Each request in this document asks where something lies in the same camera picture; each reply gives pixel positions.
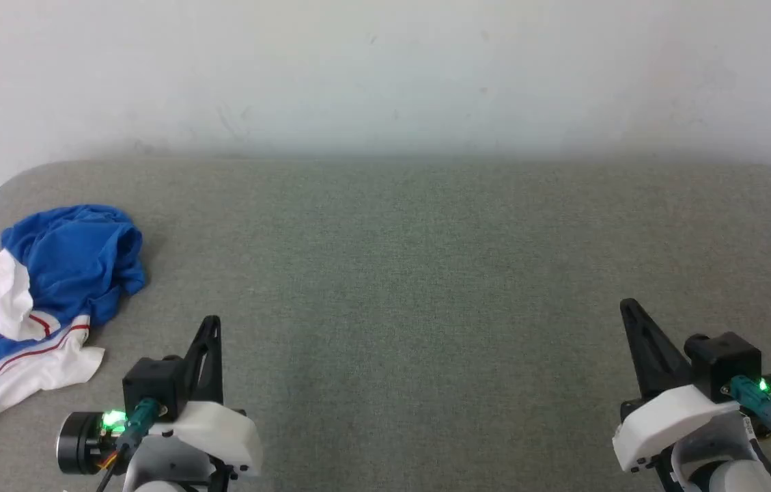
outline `white fabric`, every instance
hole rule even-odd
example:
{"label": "white fabric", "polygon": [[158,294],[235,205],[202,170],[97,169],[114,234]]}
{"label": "white fabric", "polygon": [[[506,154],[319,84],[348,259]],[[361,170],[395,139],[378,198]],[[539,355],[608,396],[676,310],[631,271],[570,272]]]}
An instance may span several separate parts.
{"label": "white fabric", "polygon": [[6,249],[0,251],[0,334],[11,340],[41,340],[48,327],[30,318],[30,276]]}
{"label": "white fabric", "polygon": [[104,349],[83,346],[88,316],[79,316],[64,332],[0,361],[0,412],[38,390],[54,390],[91,379]]}

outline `blue and white jacket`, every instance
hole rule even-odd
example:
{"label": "blue and white jacket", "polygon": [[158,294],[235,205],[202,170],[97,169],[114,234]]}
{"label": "blue and white jacket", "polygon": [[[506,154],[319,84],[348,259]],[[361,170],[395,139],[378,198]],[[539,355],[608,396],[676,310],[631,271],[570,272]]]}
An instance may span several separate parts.
{"label": "blue and white jacket", "polygon": [[91,378],[103,349],[83,346],[89,327],[115,316],[121,293],[145,285],[142,234],[111,206],[30,215],[1,244],[0,412]]}

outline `red stripe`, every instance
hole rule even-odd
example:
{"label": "red stripe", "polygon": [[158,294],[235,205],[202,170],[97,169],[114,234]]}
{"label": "red stripe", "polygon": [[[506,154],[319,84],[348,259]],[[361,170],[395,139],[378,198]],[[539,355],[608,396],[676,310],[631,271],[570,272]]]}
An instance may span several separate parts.
{"label": "red stripe", "polygon": [[42,350],[33,350],[33,352],[26,352],[24,354],[20,354],[20,355],[16,355],[16,356],[12,357],[10,360],[5,361],[0,366],[0,373],[2,372],[2,370],[4,370],[4,368],[6,366],[8,366],[8,364],[11,364],[11,362],[17,361],[18,359],[20,359],[22,357],[26,357],[28,355],[44,354],[45,352],[51,352],[55,348],[56,349],[59,348],[61,345],[64,345],[64,342],[66,342],[66,337],[69,336],[71,331],[73,331],[73,330],[86,330],[86,329],[88,329],[88,325],[76,325],[75,327],[71,327],[70,329],[68,329],[66,331],[66,333],[64,333],[63,338],[60,339],[60,342],[58,342],[57,345],[52,345],[52,346],[49,346],[48,348],[44,348]]}
{"label": "red stripe", "polygon": [[36,316],[33,314],[30,314],[30,320],[38,322],[40,325],[42,325],[43,328],[45,328],[45,336],[51,336],[51,330],[48,330],[48,323],[46,323],[45,320],[42,320],[42,318],[36,318]]}

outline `black cable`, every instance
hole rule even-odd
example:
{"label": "black cable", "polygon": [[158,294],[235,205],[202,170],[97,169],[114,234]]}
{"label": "black cable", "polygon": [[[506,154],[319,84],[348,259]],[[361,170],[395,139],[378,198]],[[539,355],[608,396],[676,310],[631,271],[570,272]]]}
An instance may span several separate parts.
{"label": "black cable", "polygon": [[113,464],[109,465],[107,468],[107,474],[103,476],[103,480],[101,480],[100,484],[97,486],[97,492],[103,492],[105,489],[107,489],[107,483],[109,483],[109,479],[111,479],[111,476],[115,473],[116,464],[117,458],[115,458]]}
{"label": "black cable", "polygon": [[107,474],[105,474],[103,479],[100,480],[100,484],[97,486],[97,492],[103,492],[105,489],[107,489],[107,484],[109,483],[111,476],[115,473],[115,466],[117,465],[117,462],[121,461],[125,449],[126,448],[121,448],[115,455],[113,462],[111,462],[109,467],[107,467]]}
{"label": "black cable", "polygon": [[758,439],[750,439],[750,446],[753,447],[753,451],[756,452],[756,456],[759,457],[759,461],[762,462],[762,466],[765,467],[765,470],[769,474],[771,478],[771,464],[770,460],[767,459],[767,456],[762,452],[761,446],[759,446],[759,440]]}

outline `orange wire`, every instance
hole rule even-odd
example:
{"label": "orange wire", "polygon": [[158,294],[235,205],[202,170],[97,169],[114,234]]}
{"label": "orange wire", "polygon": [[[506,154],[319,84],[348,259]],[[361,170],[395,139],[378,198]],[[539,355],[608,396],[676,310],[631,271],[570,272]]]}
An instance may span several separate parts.
{"label": "orange wire", "polygon": [[111,462],[115,460],[117,457],[117,451],[112,451],[111,454],[99,465],[101,470],[104,470],[105,468],[108,468],[109,465],[111,465]]}

